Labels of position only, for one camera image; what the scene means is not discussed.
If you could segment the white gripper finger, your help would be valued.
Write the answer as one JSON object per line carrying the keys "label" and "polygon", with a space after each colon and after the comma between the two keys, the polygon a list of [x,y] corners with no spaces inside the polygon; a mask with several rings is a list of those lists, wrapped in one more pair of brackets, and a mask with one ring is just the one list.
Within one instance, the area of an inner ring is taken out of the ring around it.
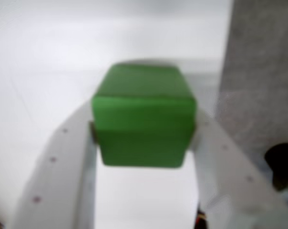
{"label": "white gripper finger", "polygon": [[190,145],[199,209],[210,229],[288,229],[288,204],[207,113]]}
{"label": "white gripper finger", "polygon": [[82,105],[49,139],[9,229],[92,229],[97,144],[89,104]]}

